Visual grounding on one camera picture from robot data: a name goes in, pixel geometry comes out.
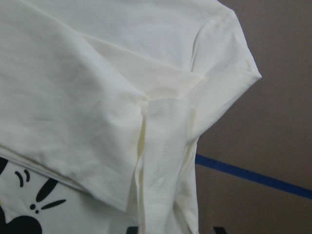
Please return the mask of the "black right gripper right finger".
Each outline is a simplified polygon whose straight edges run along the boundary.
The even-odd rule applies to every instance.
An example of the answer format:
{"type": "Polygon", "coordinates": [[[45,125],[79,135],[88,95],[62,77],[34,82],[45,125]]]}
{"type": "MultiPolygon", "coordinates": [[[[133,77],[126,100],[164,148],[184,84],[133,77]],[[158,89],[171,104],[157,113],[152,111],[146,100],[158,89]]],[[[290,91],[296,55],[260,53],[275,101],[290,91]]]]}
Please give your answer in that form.
{"type": "Polygon", "coordinates": [[[224,227],[213,227],[215,234],[226,234],[226,230],[224,227]]]}

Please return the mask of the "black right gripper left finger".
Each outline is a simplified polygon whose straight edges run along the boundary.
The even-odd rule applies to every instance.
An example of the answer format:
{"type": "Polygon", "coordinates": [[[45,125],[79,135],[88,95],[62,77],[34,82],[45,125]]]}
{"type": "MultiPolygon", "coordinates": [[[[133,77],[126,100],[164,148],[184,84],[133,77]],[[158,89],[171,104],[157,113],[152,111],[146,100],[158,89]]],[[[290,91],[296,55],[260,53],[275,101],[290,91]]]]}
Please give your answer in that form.
{"type": "Polygon", "coordinates": [[[126,234],[138,234],[138,226],[129,226],[126,230],[126,234]]]}

